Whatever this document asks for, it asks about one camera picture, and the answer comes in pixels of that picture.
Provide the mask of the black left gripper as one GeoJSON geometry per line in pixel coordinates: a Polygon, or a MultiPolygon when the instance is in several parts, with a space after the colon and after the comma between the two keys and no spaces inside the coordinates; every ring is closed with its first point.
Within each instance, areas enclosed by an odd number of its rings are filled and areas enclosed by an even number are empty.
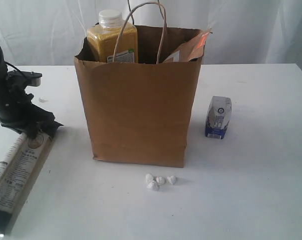
{"type": "Polygon", "coordinates": [[[56,131],[63,124],[55,121],[52,112],[32,105],[34,98],[27,94],[27,86],[38,87],[41,84],[42,74],[39,72],[21,71],[4,60],[0,47],[0,123],[2,127],[13,130],[18,134],[26,134],[28,138],[35,139],[38,128],[54,137],[56,131]],[[28,121],[26,110],[32,107],[33,119],[28,121]]]}

